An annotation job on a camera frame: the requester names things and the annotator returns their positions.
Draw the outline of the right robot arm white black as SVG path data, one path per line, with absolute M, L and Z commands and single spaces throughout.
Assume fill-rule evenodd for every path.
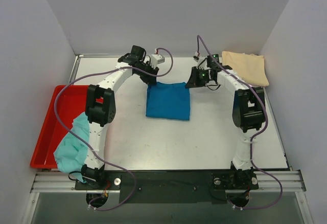
M 193 60 L 196 65 L 191 69 L 185 88 L 205 87 L 209 82 L 214 82 L 233 97 L 232 121 L 239 129 L 239 135 L 228 182 L 234 188 L 244 184 L 254 185 L 252 146 L 255 137 L 261 133 L 262 125 L 267 126 L 268 118 L 264 90 L 245 83 L 230 66 L 220 63 L 216 55 L 202 57 L 196 53 Z

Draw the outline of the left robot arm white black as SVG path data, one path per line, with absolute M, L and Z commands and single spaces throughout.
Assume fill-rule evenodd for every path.
M 89 122 L 88 144 L 91 147 L 81 174 L 93 189 L 100 189 L 105 183 L 104 147 L 109 124 L 116 115 L 115 94 L 134 74 L 140 76 L 145 84 L 155 85 L 158 65 L 165 61 L 158 53 L 150 55 L 147 61 L 145 58 L 145 49 L 133 46 L 130 53 L 118 59 L 113 73 L 98 84 L 89 85 L 87 89 L 85 114 Z

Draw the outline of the blue t shirt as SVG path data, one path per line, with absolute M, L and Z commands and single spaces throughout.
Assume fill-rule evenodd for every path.
M 146 117 L 188 121 L 191 113 L 190 91 L 186 83 L 157 82 L 147 88 Z

